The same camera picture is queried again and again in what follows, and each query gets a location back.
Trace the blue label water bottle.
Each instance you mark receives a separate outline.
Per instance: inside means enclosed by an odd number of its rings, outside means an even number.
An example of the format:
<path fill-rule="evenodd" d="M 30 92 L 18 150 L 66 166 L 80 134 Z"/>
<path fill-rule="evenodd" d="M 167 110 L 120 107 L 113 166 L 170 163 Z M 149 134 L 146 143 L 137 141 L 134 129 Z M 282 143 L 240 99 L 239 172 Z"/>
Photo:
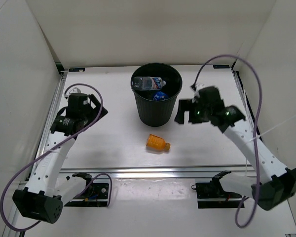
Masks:
<path fill-rule="evenodd" d="M 164 101 L 164 100 L 167 100 L 168 98 L 169 98 L 168 95 L 162 91 L 156 91 L 151 96 L 152 101 Z"/>

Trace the orange juice bottle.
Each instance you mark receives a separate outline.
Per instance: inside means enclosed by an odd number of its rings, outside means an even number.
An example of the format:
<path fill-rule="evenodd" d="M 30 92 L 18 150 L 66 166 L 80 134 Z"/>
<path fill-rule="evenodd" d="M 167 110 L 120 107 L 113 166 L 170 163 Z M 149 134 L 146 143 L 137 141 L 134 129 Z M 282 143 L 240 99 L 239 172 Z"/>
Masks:
<path fill-rule="evenodd" d="M 150 134 L 146 142 L 146 150 L 149 152 L 163 153 L 169 152 L 171 144 L 163 138 Z"/>

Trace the white orange label bottle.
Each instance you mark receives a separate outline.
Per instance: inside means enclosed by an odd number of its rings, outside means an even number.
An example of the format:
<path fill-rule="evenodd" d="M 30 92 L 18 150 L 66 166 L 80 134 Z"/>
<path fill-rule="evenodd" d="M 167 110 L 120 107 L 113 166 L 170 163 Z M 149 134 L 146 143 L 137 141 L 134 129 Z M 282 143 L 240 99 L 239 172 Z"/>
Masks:
<path fill-rule="evenodd" d="M 166 85 L 166 81 L 160 77 L 134 77 L 131 85 L 136 91 L 154 91 L 161 90 Z"/>

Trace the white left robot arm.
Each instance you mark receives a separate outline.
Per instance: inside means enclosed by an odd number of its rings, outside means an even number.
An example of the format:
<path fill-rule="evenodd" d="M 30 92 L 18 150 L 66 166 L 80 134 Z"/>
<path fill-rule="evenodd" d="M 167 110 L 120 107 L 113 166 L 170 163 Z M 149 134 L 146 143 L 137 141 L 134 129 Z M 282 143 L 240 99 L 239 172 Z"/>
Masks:
<path fill-rule="evenodd" d="M 66 177 L 57 185 L 57 179 L 68 152 L 77 135 L 93 121 L 107 114 L 93 94 L 72 93 L 68 105 L 63 107 L 53 121 L 48 142 L 47 155 L 42 158 L 24 189 L 16 190 L 13 201 L 23 217 L 55 223 L 63 207 L 76 198 L 94 195 L 92 176 L 79 172 Z"/>

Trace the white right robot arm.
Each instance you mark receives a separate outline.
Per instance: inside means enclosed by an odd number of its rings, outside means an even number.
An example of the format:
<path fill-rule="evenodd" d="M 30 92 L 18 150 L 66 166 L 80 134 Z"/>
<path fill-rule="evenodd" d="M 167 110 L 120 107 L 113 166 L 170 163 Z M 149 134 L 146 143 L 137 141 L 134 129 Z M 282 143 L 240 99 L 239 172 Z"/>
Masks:
<path fill-rule="evenodd" d="M 191 124 L 209 122 L 232 141 L 256 172 L 256 178 L 222 171 L 201 189 L 202 198 L 226 197 L 229 193 L 253 198 L 269 211 L 296 193 L 296 168 L 290 169 L 255 139 L 246 116 L 235 105 L 226 106 L 215 86 L 202 88 L 192 99 L 179 100 L 175 122 L 184 124 L 185 113 Z"/>

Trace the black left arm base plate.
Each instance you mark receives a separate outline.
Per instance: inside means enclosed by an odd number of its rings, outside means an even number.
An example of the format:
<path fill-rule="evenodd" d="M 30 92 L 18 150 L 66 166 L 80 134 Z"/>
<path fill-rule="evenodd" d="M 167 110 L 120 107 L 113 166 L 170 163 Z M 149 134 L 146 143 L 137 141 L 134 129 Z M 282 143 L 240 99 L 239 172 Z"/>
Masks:
<path fill-rule="evenodd" d="M 109 183 L 93 183 L 88 196 L 79 196 L 65 204 L 65 207 L 107 207 L 109 201 Z"/>

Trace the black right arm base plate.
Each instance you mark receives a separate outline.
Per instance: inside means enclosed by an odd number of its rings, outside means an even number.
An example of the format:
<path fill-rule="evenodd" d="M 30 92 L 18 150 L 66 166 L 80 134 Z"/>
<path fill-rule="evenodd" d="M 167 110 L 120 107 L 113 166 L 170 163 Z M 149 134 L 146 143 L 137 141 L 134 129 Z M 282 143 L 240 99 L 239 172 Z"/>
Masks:
<path fill-rule="evenodd" d="M 237 208 L 242 199 L 236 193 L 218 193 L 211 183 L 195 183 L 191 188 L 196 191 L 198 209 Z"/>

